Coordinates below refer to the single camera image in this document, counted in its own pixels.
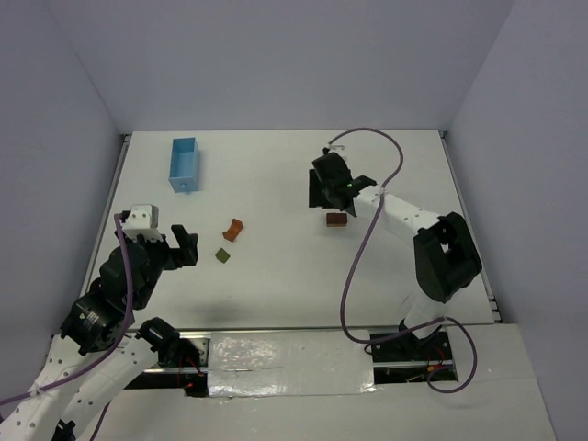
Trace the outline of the light oak rectangular block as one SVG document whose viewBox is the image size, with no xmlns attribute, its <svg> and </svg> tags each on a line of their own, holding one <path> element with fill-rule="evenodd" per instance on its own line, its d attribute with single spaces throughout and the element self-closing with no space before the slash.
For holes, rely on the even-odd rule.
<svg viewBox="0 0 588 441">
<path fill-rule="evenodd" d="M 326 220 L 328 222 L 344 222 L 347 221 L 347 214 L 343 212 L 327 213 Z"/>
</svg>

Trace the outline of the walnut base block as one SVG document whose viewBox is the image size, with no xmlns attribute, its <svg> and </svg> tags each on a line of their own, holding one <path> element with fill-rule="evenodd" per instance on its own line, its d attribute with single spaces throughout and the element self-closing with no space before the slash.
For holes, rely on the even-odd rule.
<svg viewBox="0 0 588 441">
<path fill-rule="evenodd" d="M 338 228 L 338 227 L 345 227 L 347 225 L 347 220 L 327 220 L 326 226 L 329 228 Z"/>
</svg>

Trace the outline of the orange arch wood block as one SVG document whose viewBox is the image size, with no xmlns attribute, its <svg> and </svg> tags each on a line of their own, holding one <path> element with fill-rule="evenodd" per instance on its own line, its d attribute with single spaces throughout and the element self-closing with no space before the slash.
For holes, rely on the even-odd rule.
<svg viewBox="0 0 588 441">
<path fill-rule="evenodd" d="M 238 219 L 232 219 L 231 225 L 226 231 L 222 233 L 222 236 L 226 241 L 233 243 L 242 230 L 243 223 Z"/>
</svg>

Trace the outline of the green triangular wood block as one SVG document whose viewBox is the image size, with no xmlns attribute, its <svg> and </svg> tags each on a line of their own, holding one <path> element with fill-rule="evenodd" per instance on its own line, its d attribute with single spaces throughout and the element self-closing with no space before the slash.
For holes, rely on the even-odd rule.
<svg viewBox="0 0 588 441">
<path fill-rule="evenodd" d="M 231 255 L 223 248 L 220 248 L 216 254 L 215 254 L 215 258 L 223 263 L 226 264 L 228 262 L 228 260 L 231 258 Z"/>
</svg>

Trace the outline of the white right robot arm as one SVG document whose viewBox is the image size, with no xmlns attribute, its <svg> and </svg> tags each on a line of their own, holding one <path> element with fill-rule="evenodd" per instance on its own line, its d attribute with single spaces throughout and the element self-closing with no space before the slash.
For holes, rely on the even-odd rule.
<svg viewBox="0 0 588 441">
<path fill-rule="evenodd" d="M 367 176 L 353 178 L 339 153 L 325 148 L 309 171 L 309 206 L 337 209 L 369 220 L 344 284 L 339 319 L 344 335 L 363 345 L 390 340 L 408 351 L 429 344 L 447 320 L 447 304 L 481 272 L 482 263 L 468 224 L 456 212 L 440 215 L 398 198 Z M 412 247 L 417 290 L 395 335 L 367 340 L 353 336 L 346 324 L 345 306 L 353 275 L 377 226 Z"/>
</svg>

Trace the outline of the blue wooden drawer box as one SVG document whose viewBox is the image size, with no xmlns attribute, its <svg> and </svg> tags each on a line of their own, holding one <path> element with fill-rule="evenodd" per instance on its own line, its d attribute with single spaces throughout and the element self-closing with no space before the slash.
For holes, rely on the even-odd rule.
<svg viewBox="0 0 588 441">
<path fill-rule="evenodd" d="M 194 137 L 173 139 L 168 181 L 176 193 L 199 190 L 199 148 Z"/>
</svg>

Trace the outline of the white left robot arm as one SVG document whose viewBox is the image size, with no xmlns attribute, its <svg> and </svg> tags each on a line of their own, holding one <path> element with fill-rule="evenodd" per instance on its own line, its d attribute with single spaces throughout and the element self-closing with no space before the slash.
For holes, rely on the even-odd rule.
<svg viewBox="0 0 588 441">
<path fill-rule="evenodd" d="M 162 234 L 117 228 L 119 247 L 73 304 L 29 391 L 13 400 L 16 408 L 1 423 L 2 439 L 75 440 L 145 369 L 181 361 L 198 366 L 198 348 L 161 318 L 127 334 L 161 274 L 198 261 L 198 236 L 181 225 L 171 230 L 176 247 Z"/>
</svg>

